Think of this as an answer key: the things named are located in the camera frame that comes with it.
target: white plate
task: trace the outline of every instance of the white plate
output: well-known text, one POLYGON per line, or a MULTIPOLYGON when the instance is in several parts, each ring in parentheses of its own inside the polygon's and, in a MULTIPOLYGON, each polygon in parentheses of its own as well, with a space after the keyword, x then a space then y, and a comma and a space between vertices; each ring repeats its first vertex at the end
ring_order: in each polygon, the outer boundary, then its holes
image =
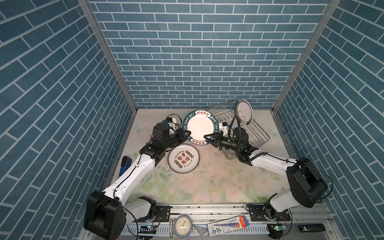
POLYGON ((168 164, 173 171, 188 173, 199 164, 199 152, 194 146, 183 144, 175 147, 168 155, 168 164))
POLYGON ((237 99, 235 102, 235 115, 240 117, 242 125, 248 125, 253 120, 253 110, 251 104, 245 99, 237 99))
POLYGON ((207 145, 210 142, 204 135, 216 133, 219 130, 218 121, 210 112, 196 110, 188 113, 183 121, 182 128, 191 131, 188 140, 196 145, 207 145))

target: clock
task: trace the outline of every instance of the clock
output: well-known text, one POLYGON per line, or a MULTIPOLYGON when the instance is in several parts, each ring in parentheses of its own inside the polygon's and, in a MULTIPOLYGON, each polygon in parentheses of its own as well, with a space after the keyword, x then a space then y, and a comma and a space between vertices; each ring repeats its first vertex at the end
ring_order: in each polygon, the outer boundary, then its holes
POLYGON ((173 224, 173 231, 179 238, 186 238, 192 231, 192 221, 187 215, 180 215, 173 224))

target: blue tile wall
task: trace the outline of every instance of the blue tile wall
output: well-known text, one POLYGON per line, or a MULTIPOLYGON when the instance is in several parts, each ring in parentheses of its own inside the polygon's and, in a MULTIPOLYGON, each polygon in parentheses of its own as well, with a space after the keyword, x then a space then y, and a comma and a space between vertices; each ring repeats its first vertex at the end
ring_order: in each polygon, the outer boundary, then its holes
POLYGON ((383 2, 340 2, 277 112, 296 154, 332 177, 344 239, 384 233, 383 2))
POLYGON ((76 0, 0 1, 0 239, 77 239, 131 116, 76 0))
POLYGON ((327 3, 91 0, 139 108, 270 109, 327 3))

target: wire basket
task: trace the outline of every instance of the wire basket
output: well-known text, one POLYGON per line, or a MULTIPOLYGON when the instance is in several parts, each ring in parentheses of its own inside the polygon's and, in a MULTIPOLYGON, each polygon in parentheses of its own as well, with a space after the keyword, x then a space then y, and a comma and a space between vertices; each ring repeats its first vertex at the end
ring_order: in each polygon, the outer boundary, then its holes
MULTIPOLYGON (((234 106, 236 99, 231 100, 227 103, 218 105, 216 107, 207 109, 208 112, 213 114, 219 122, 227 122, 231 123, 232 119, 235 117, 234 106)), ((260 125, 253 119, 252 122, 248 125, 240 124, 242 128, 244 128, 249 136, 249 143, 254 147, 261 147, 264 143, 268 142, 271 137, 267 132, 260 127, 260 125)), ((233 121, 232 129, 237 127, 237 121, 233 121)), ((235 151, 229 149, 222 149, 224 155, 228 160, 235 158, 235 151)))

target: product package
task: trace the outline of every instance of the product package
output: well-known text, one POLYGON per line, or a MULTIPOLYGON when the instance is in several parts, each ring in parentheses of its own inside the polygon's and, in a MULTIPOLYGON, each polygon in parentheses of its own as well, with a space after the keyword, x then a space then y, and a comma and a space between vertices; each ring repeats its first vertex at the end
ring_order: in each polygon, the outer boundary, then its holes
POLYGON ((208 235, 214 236, 225 232, 230 232, 236 229, 249 226, 247 218, 243 216, 237 216, 227 220, 214 222, 208 224, 208 235))

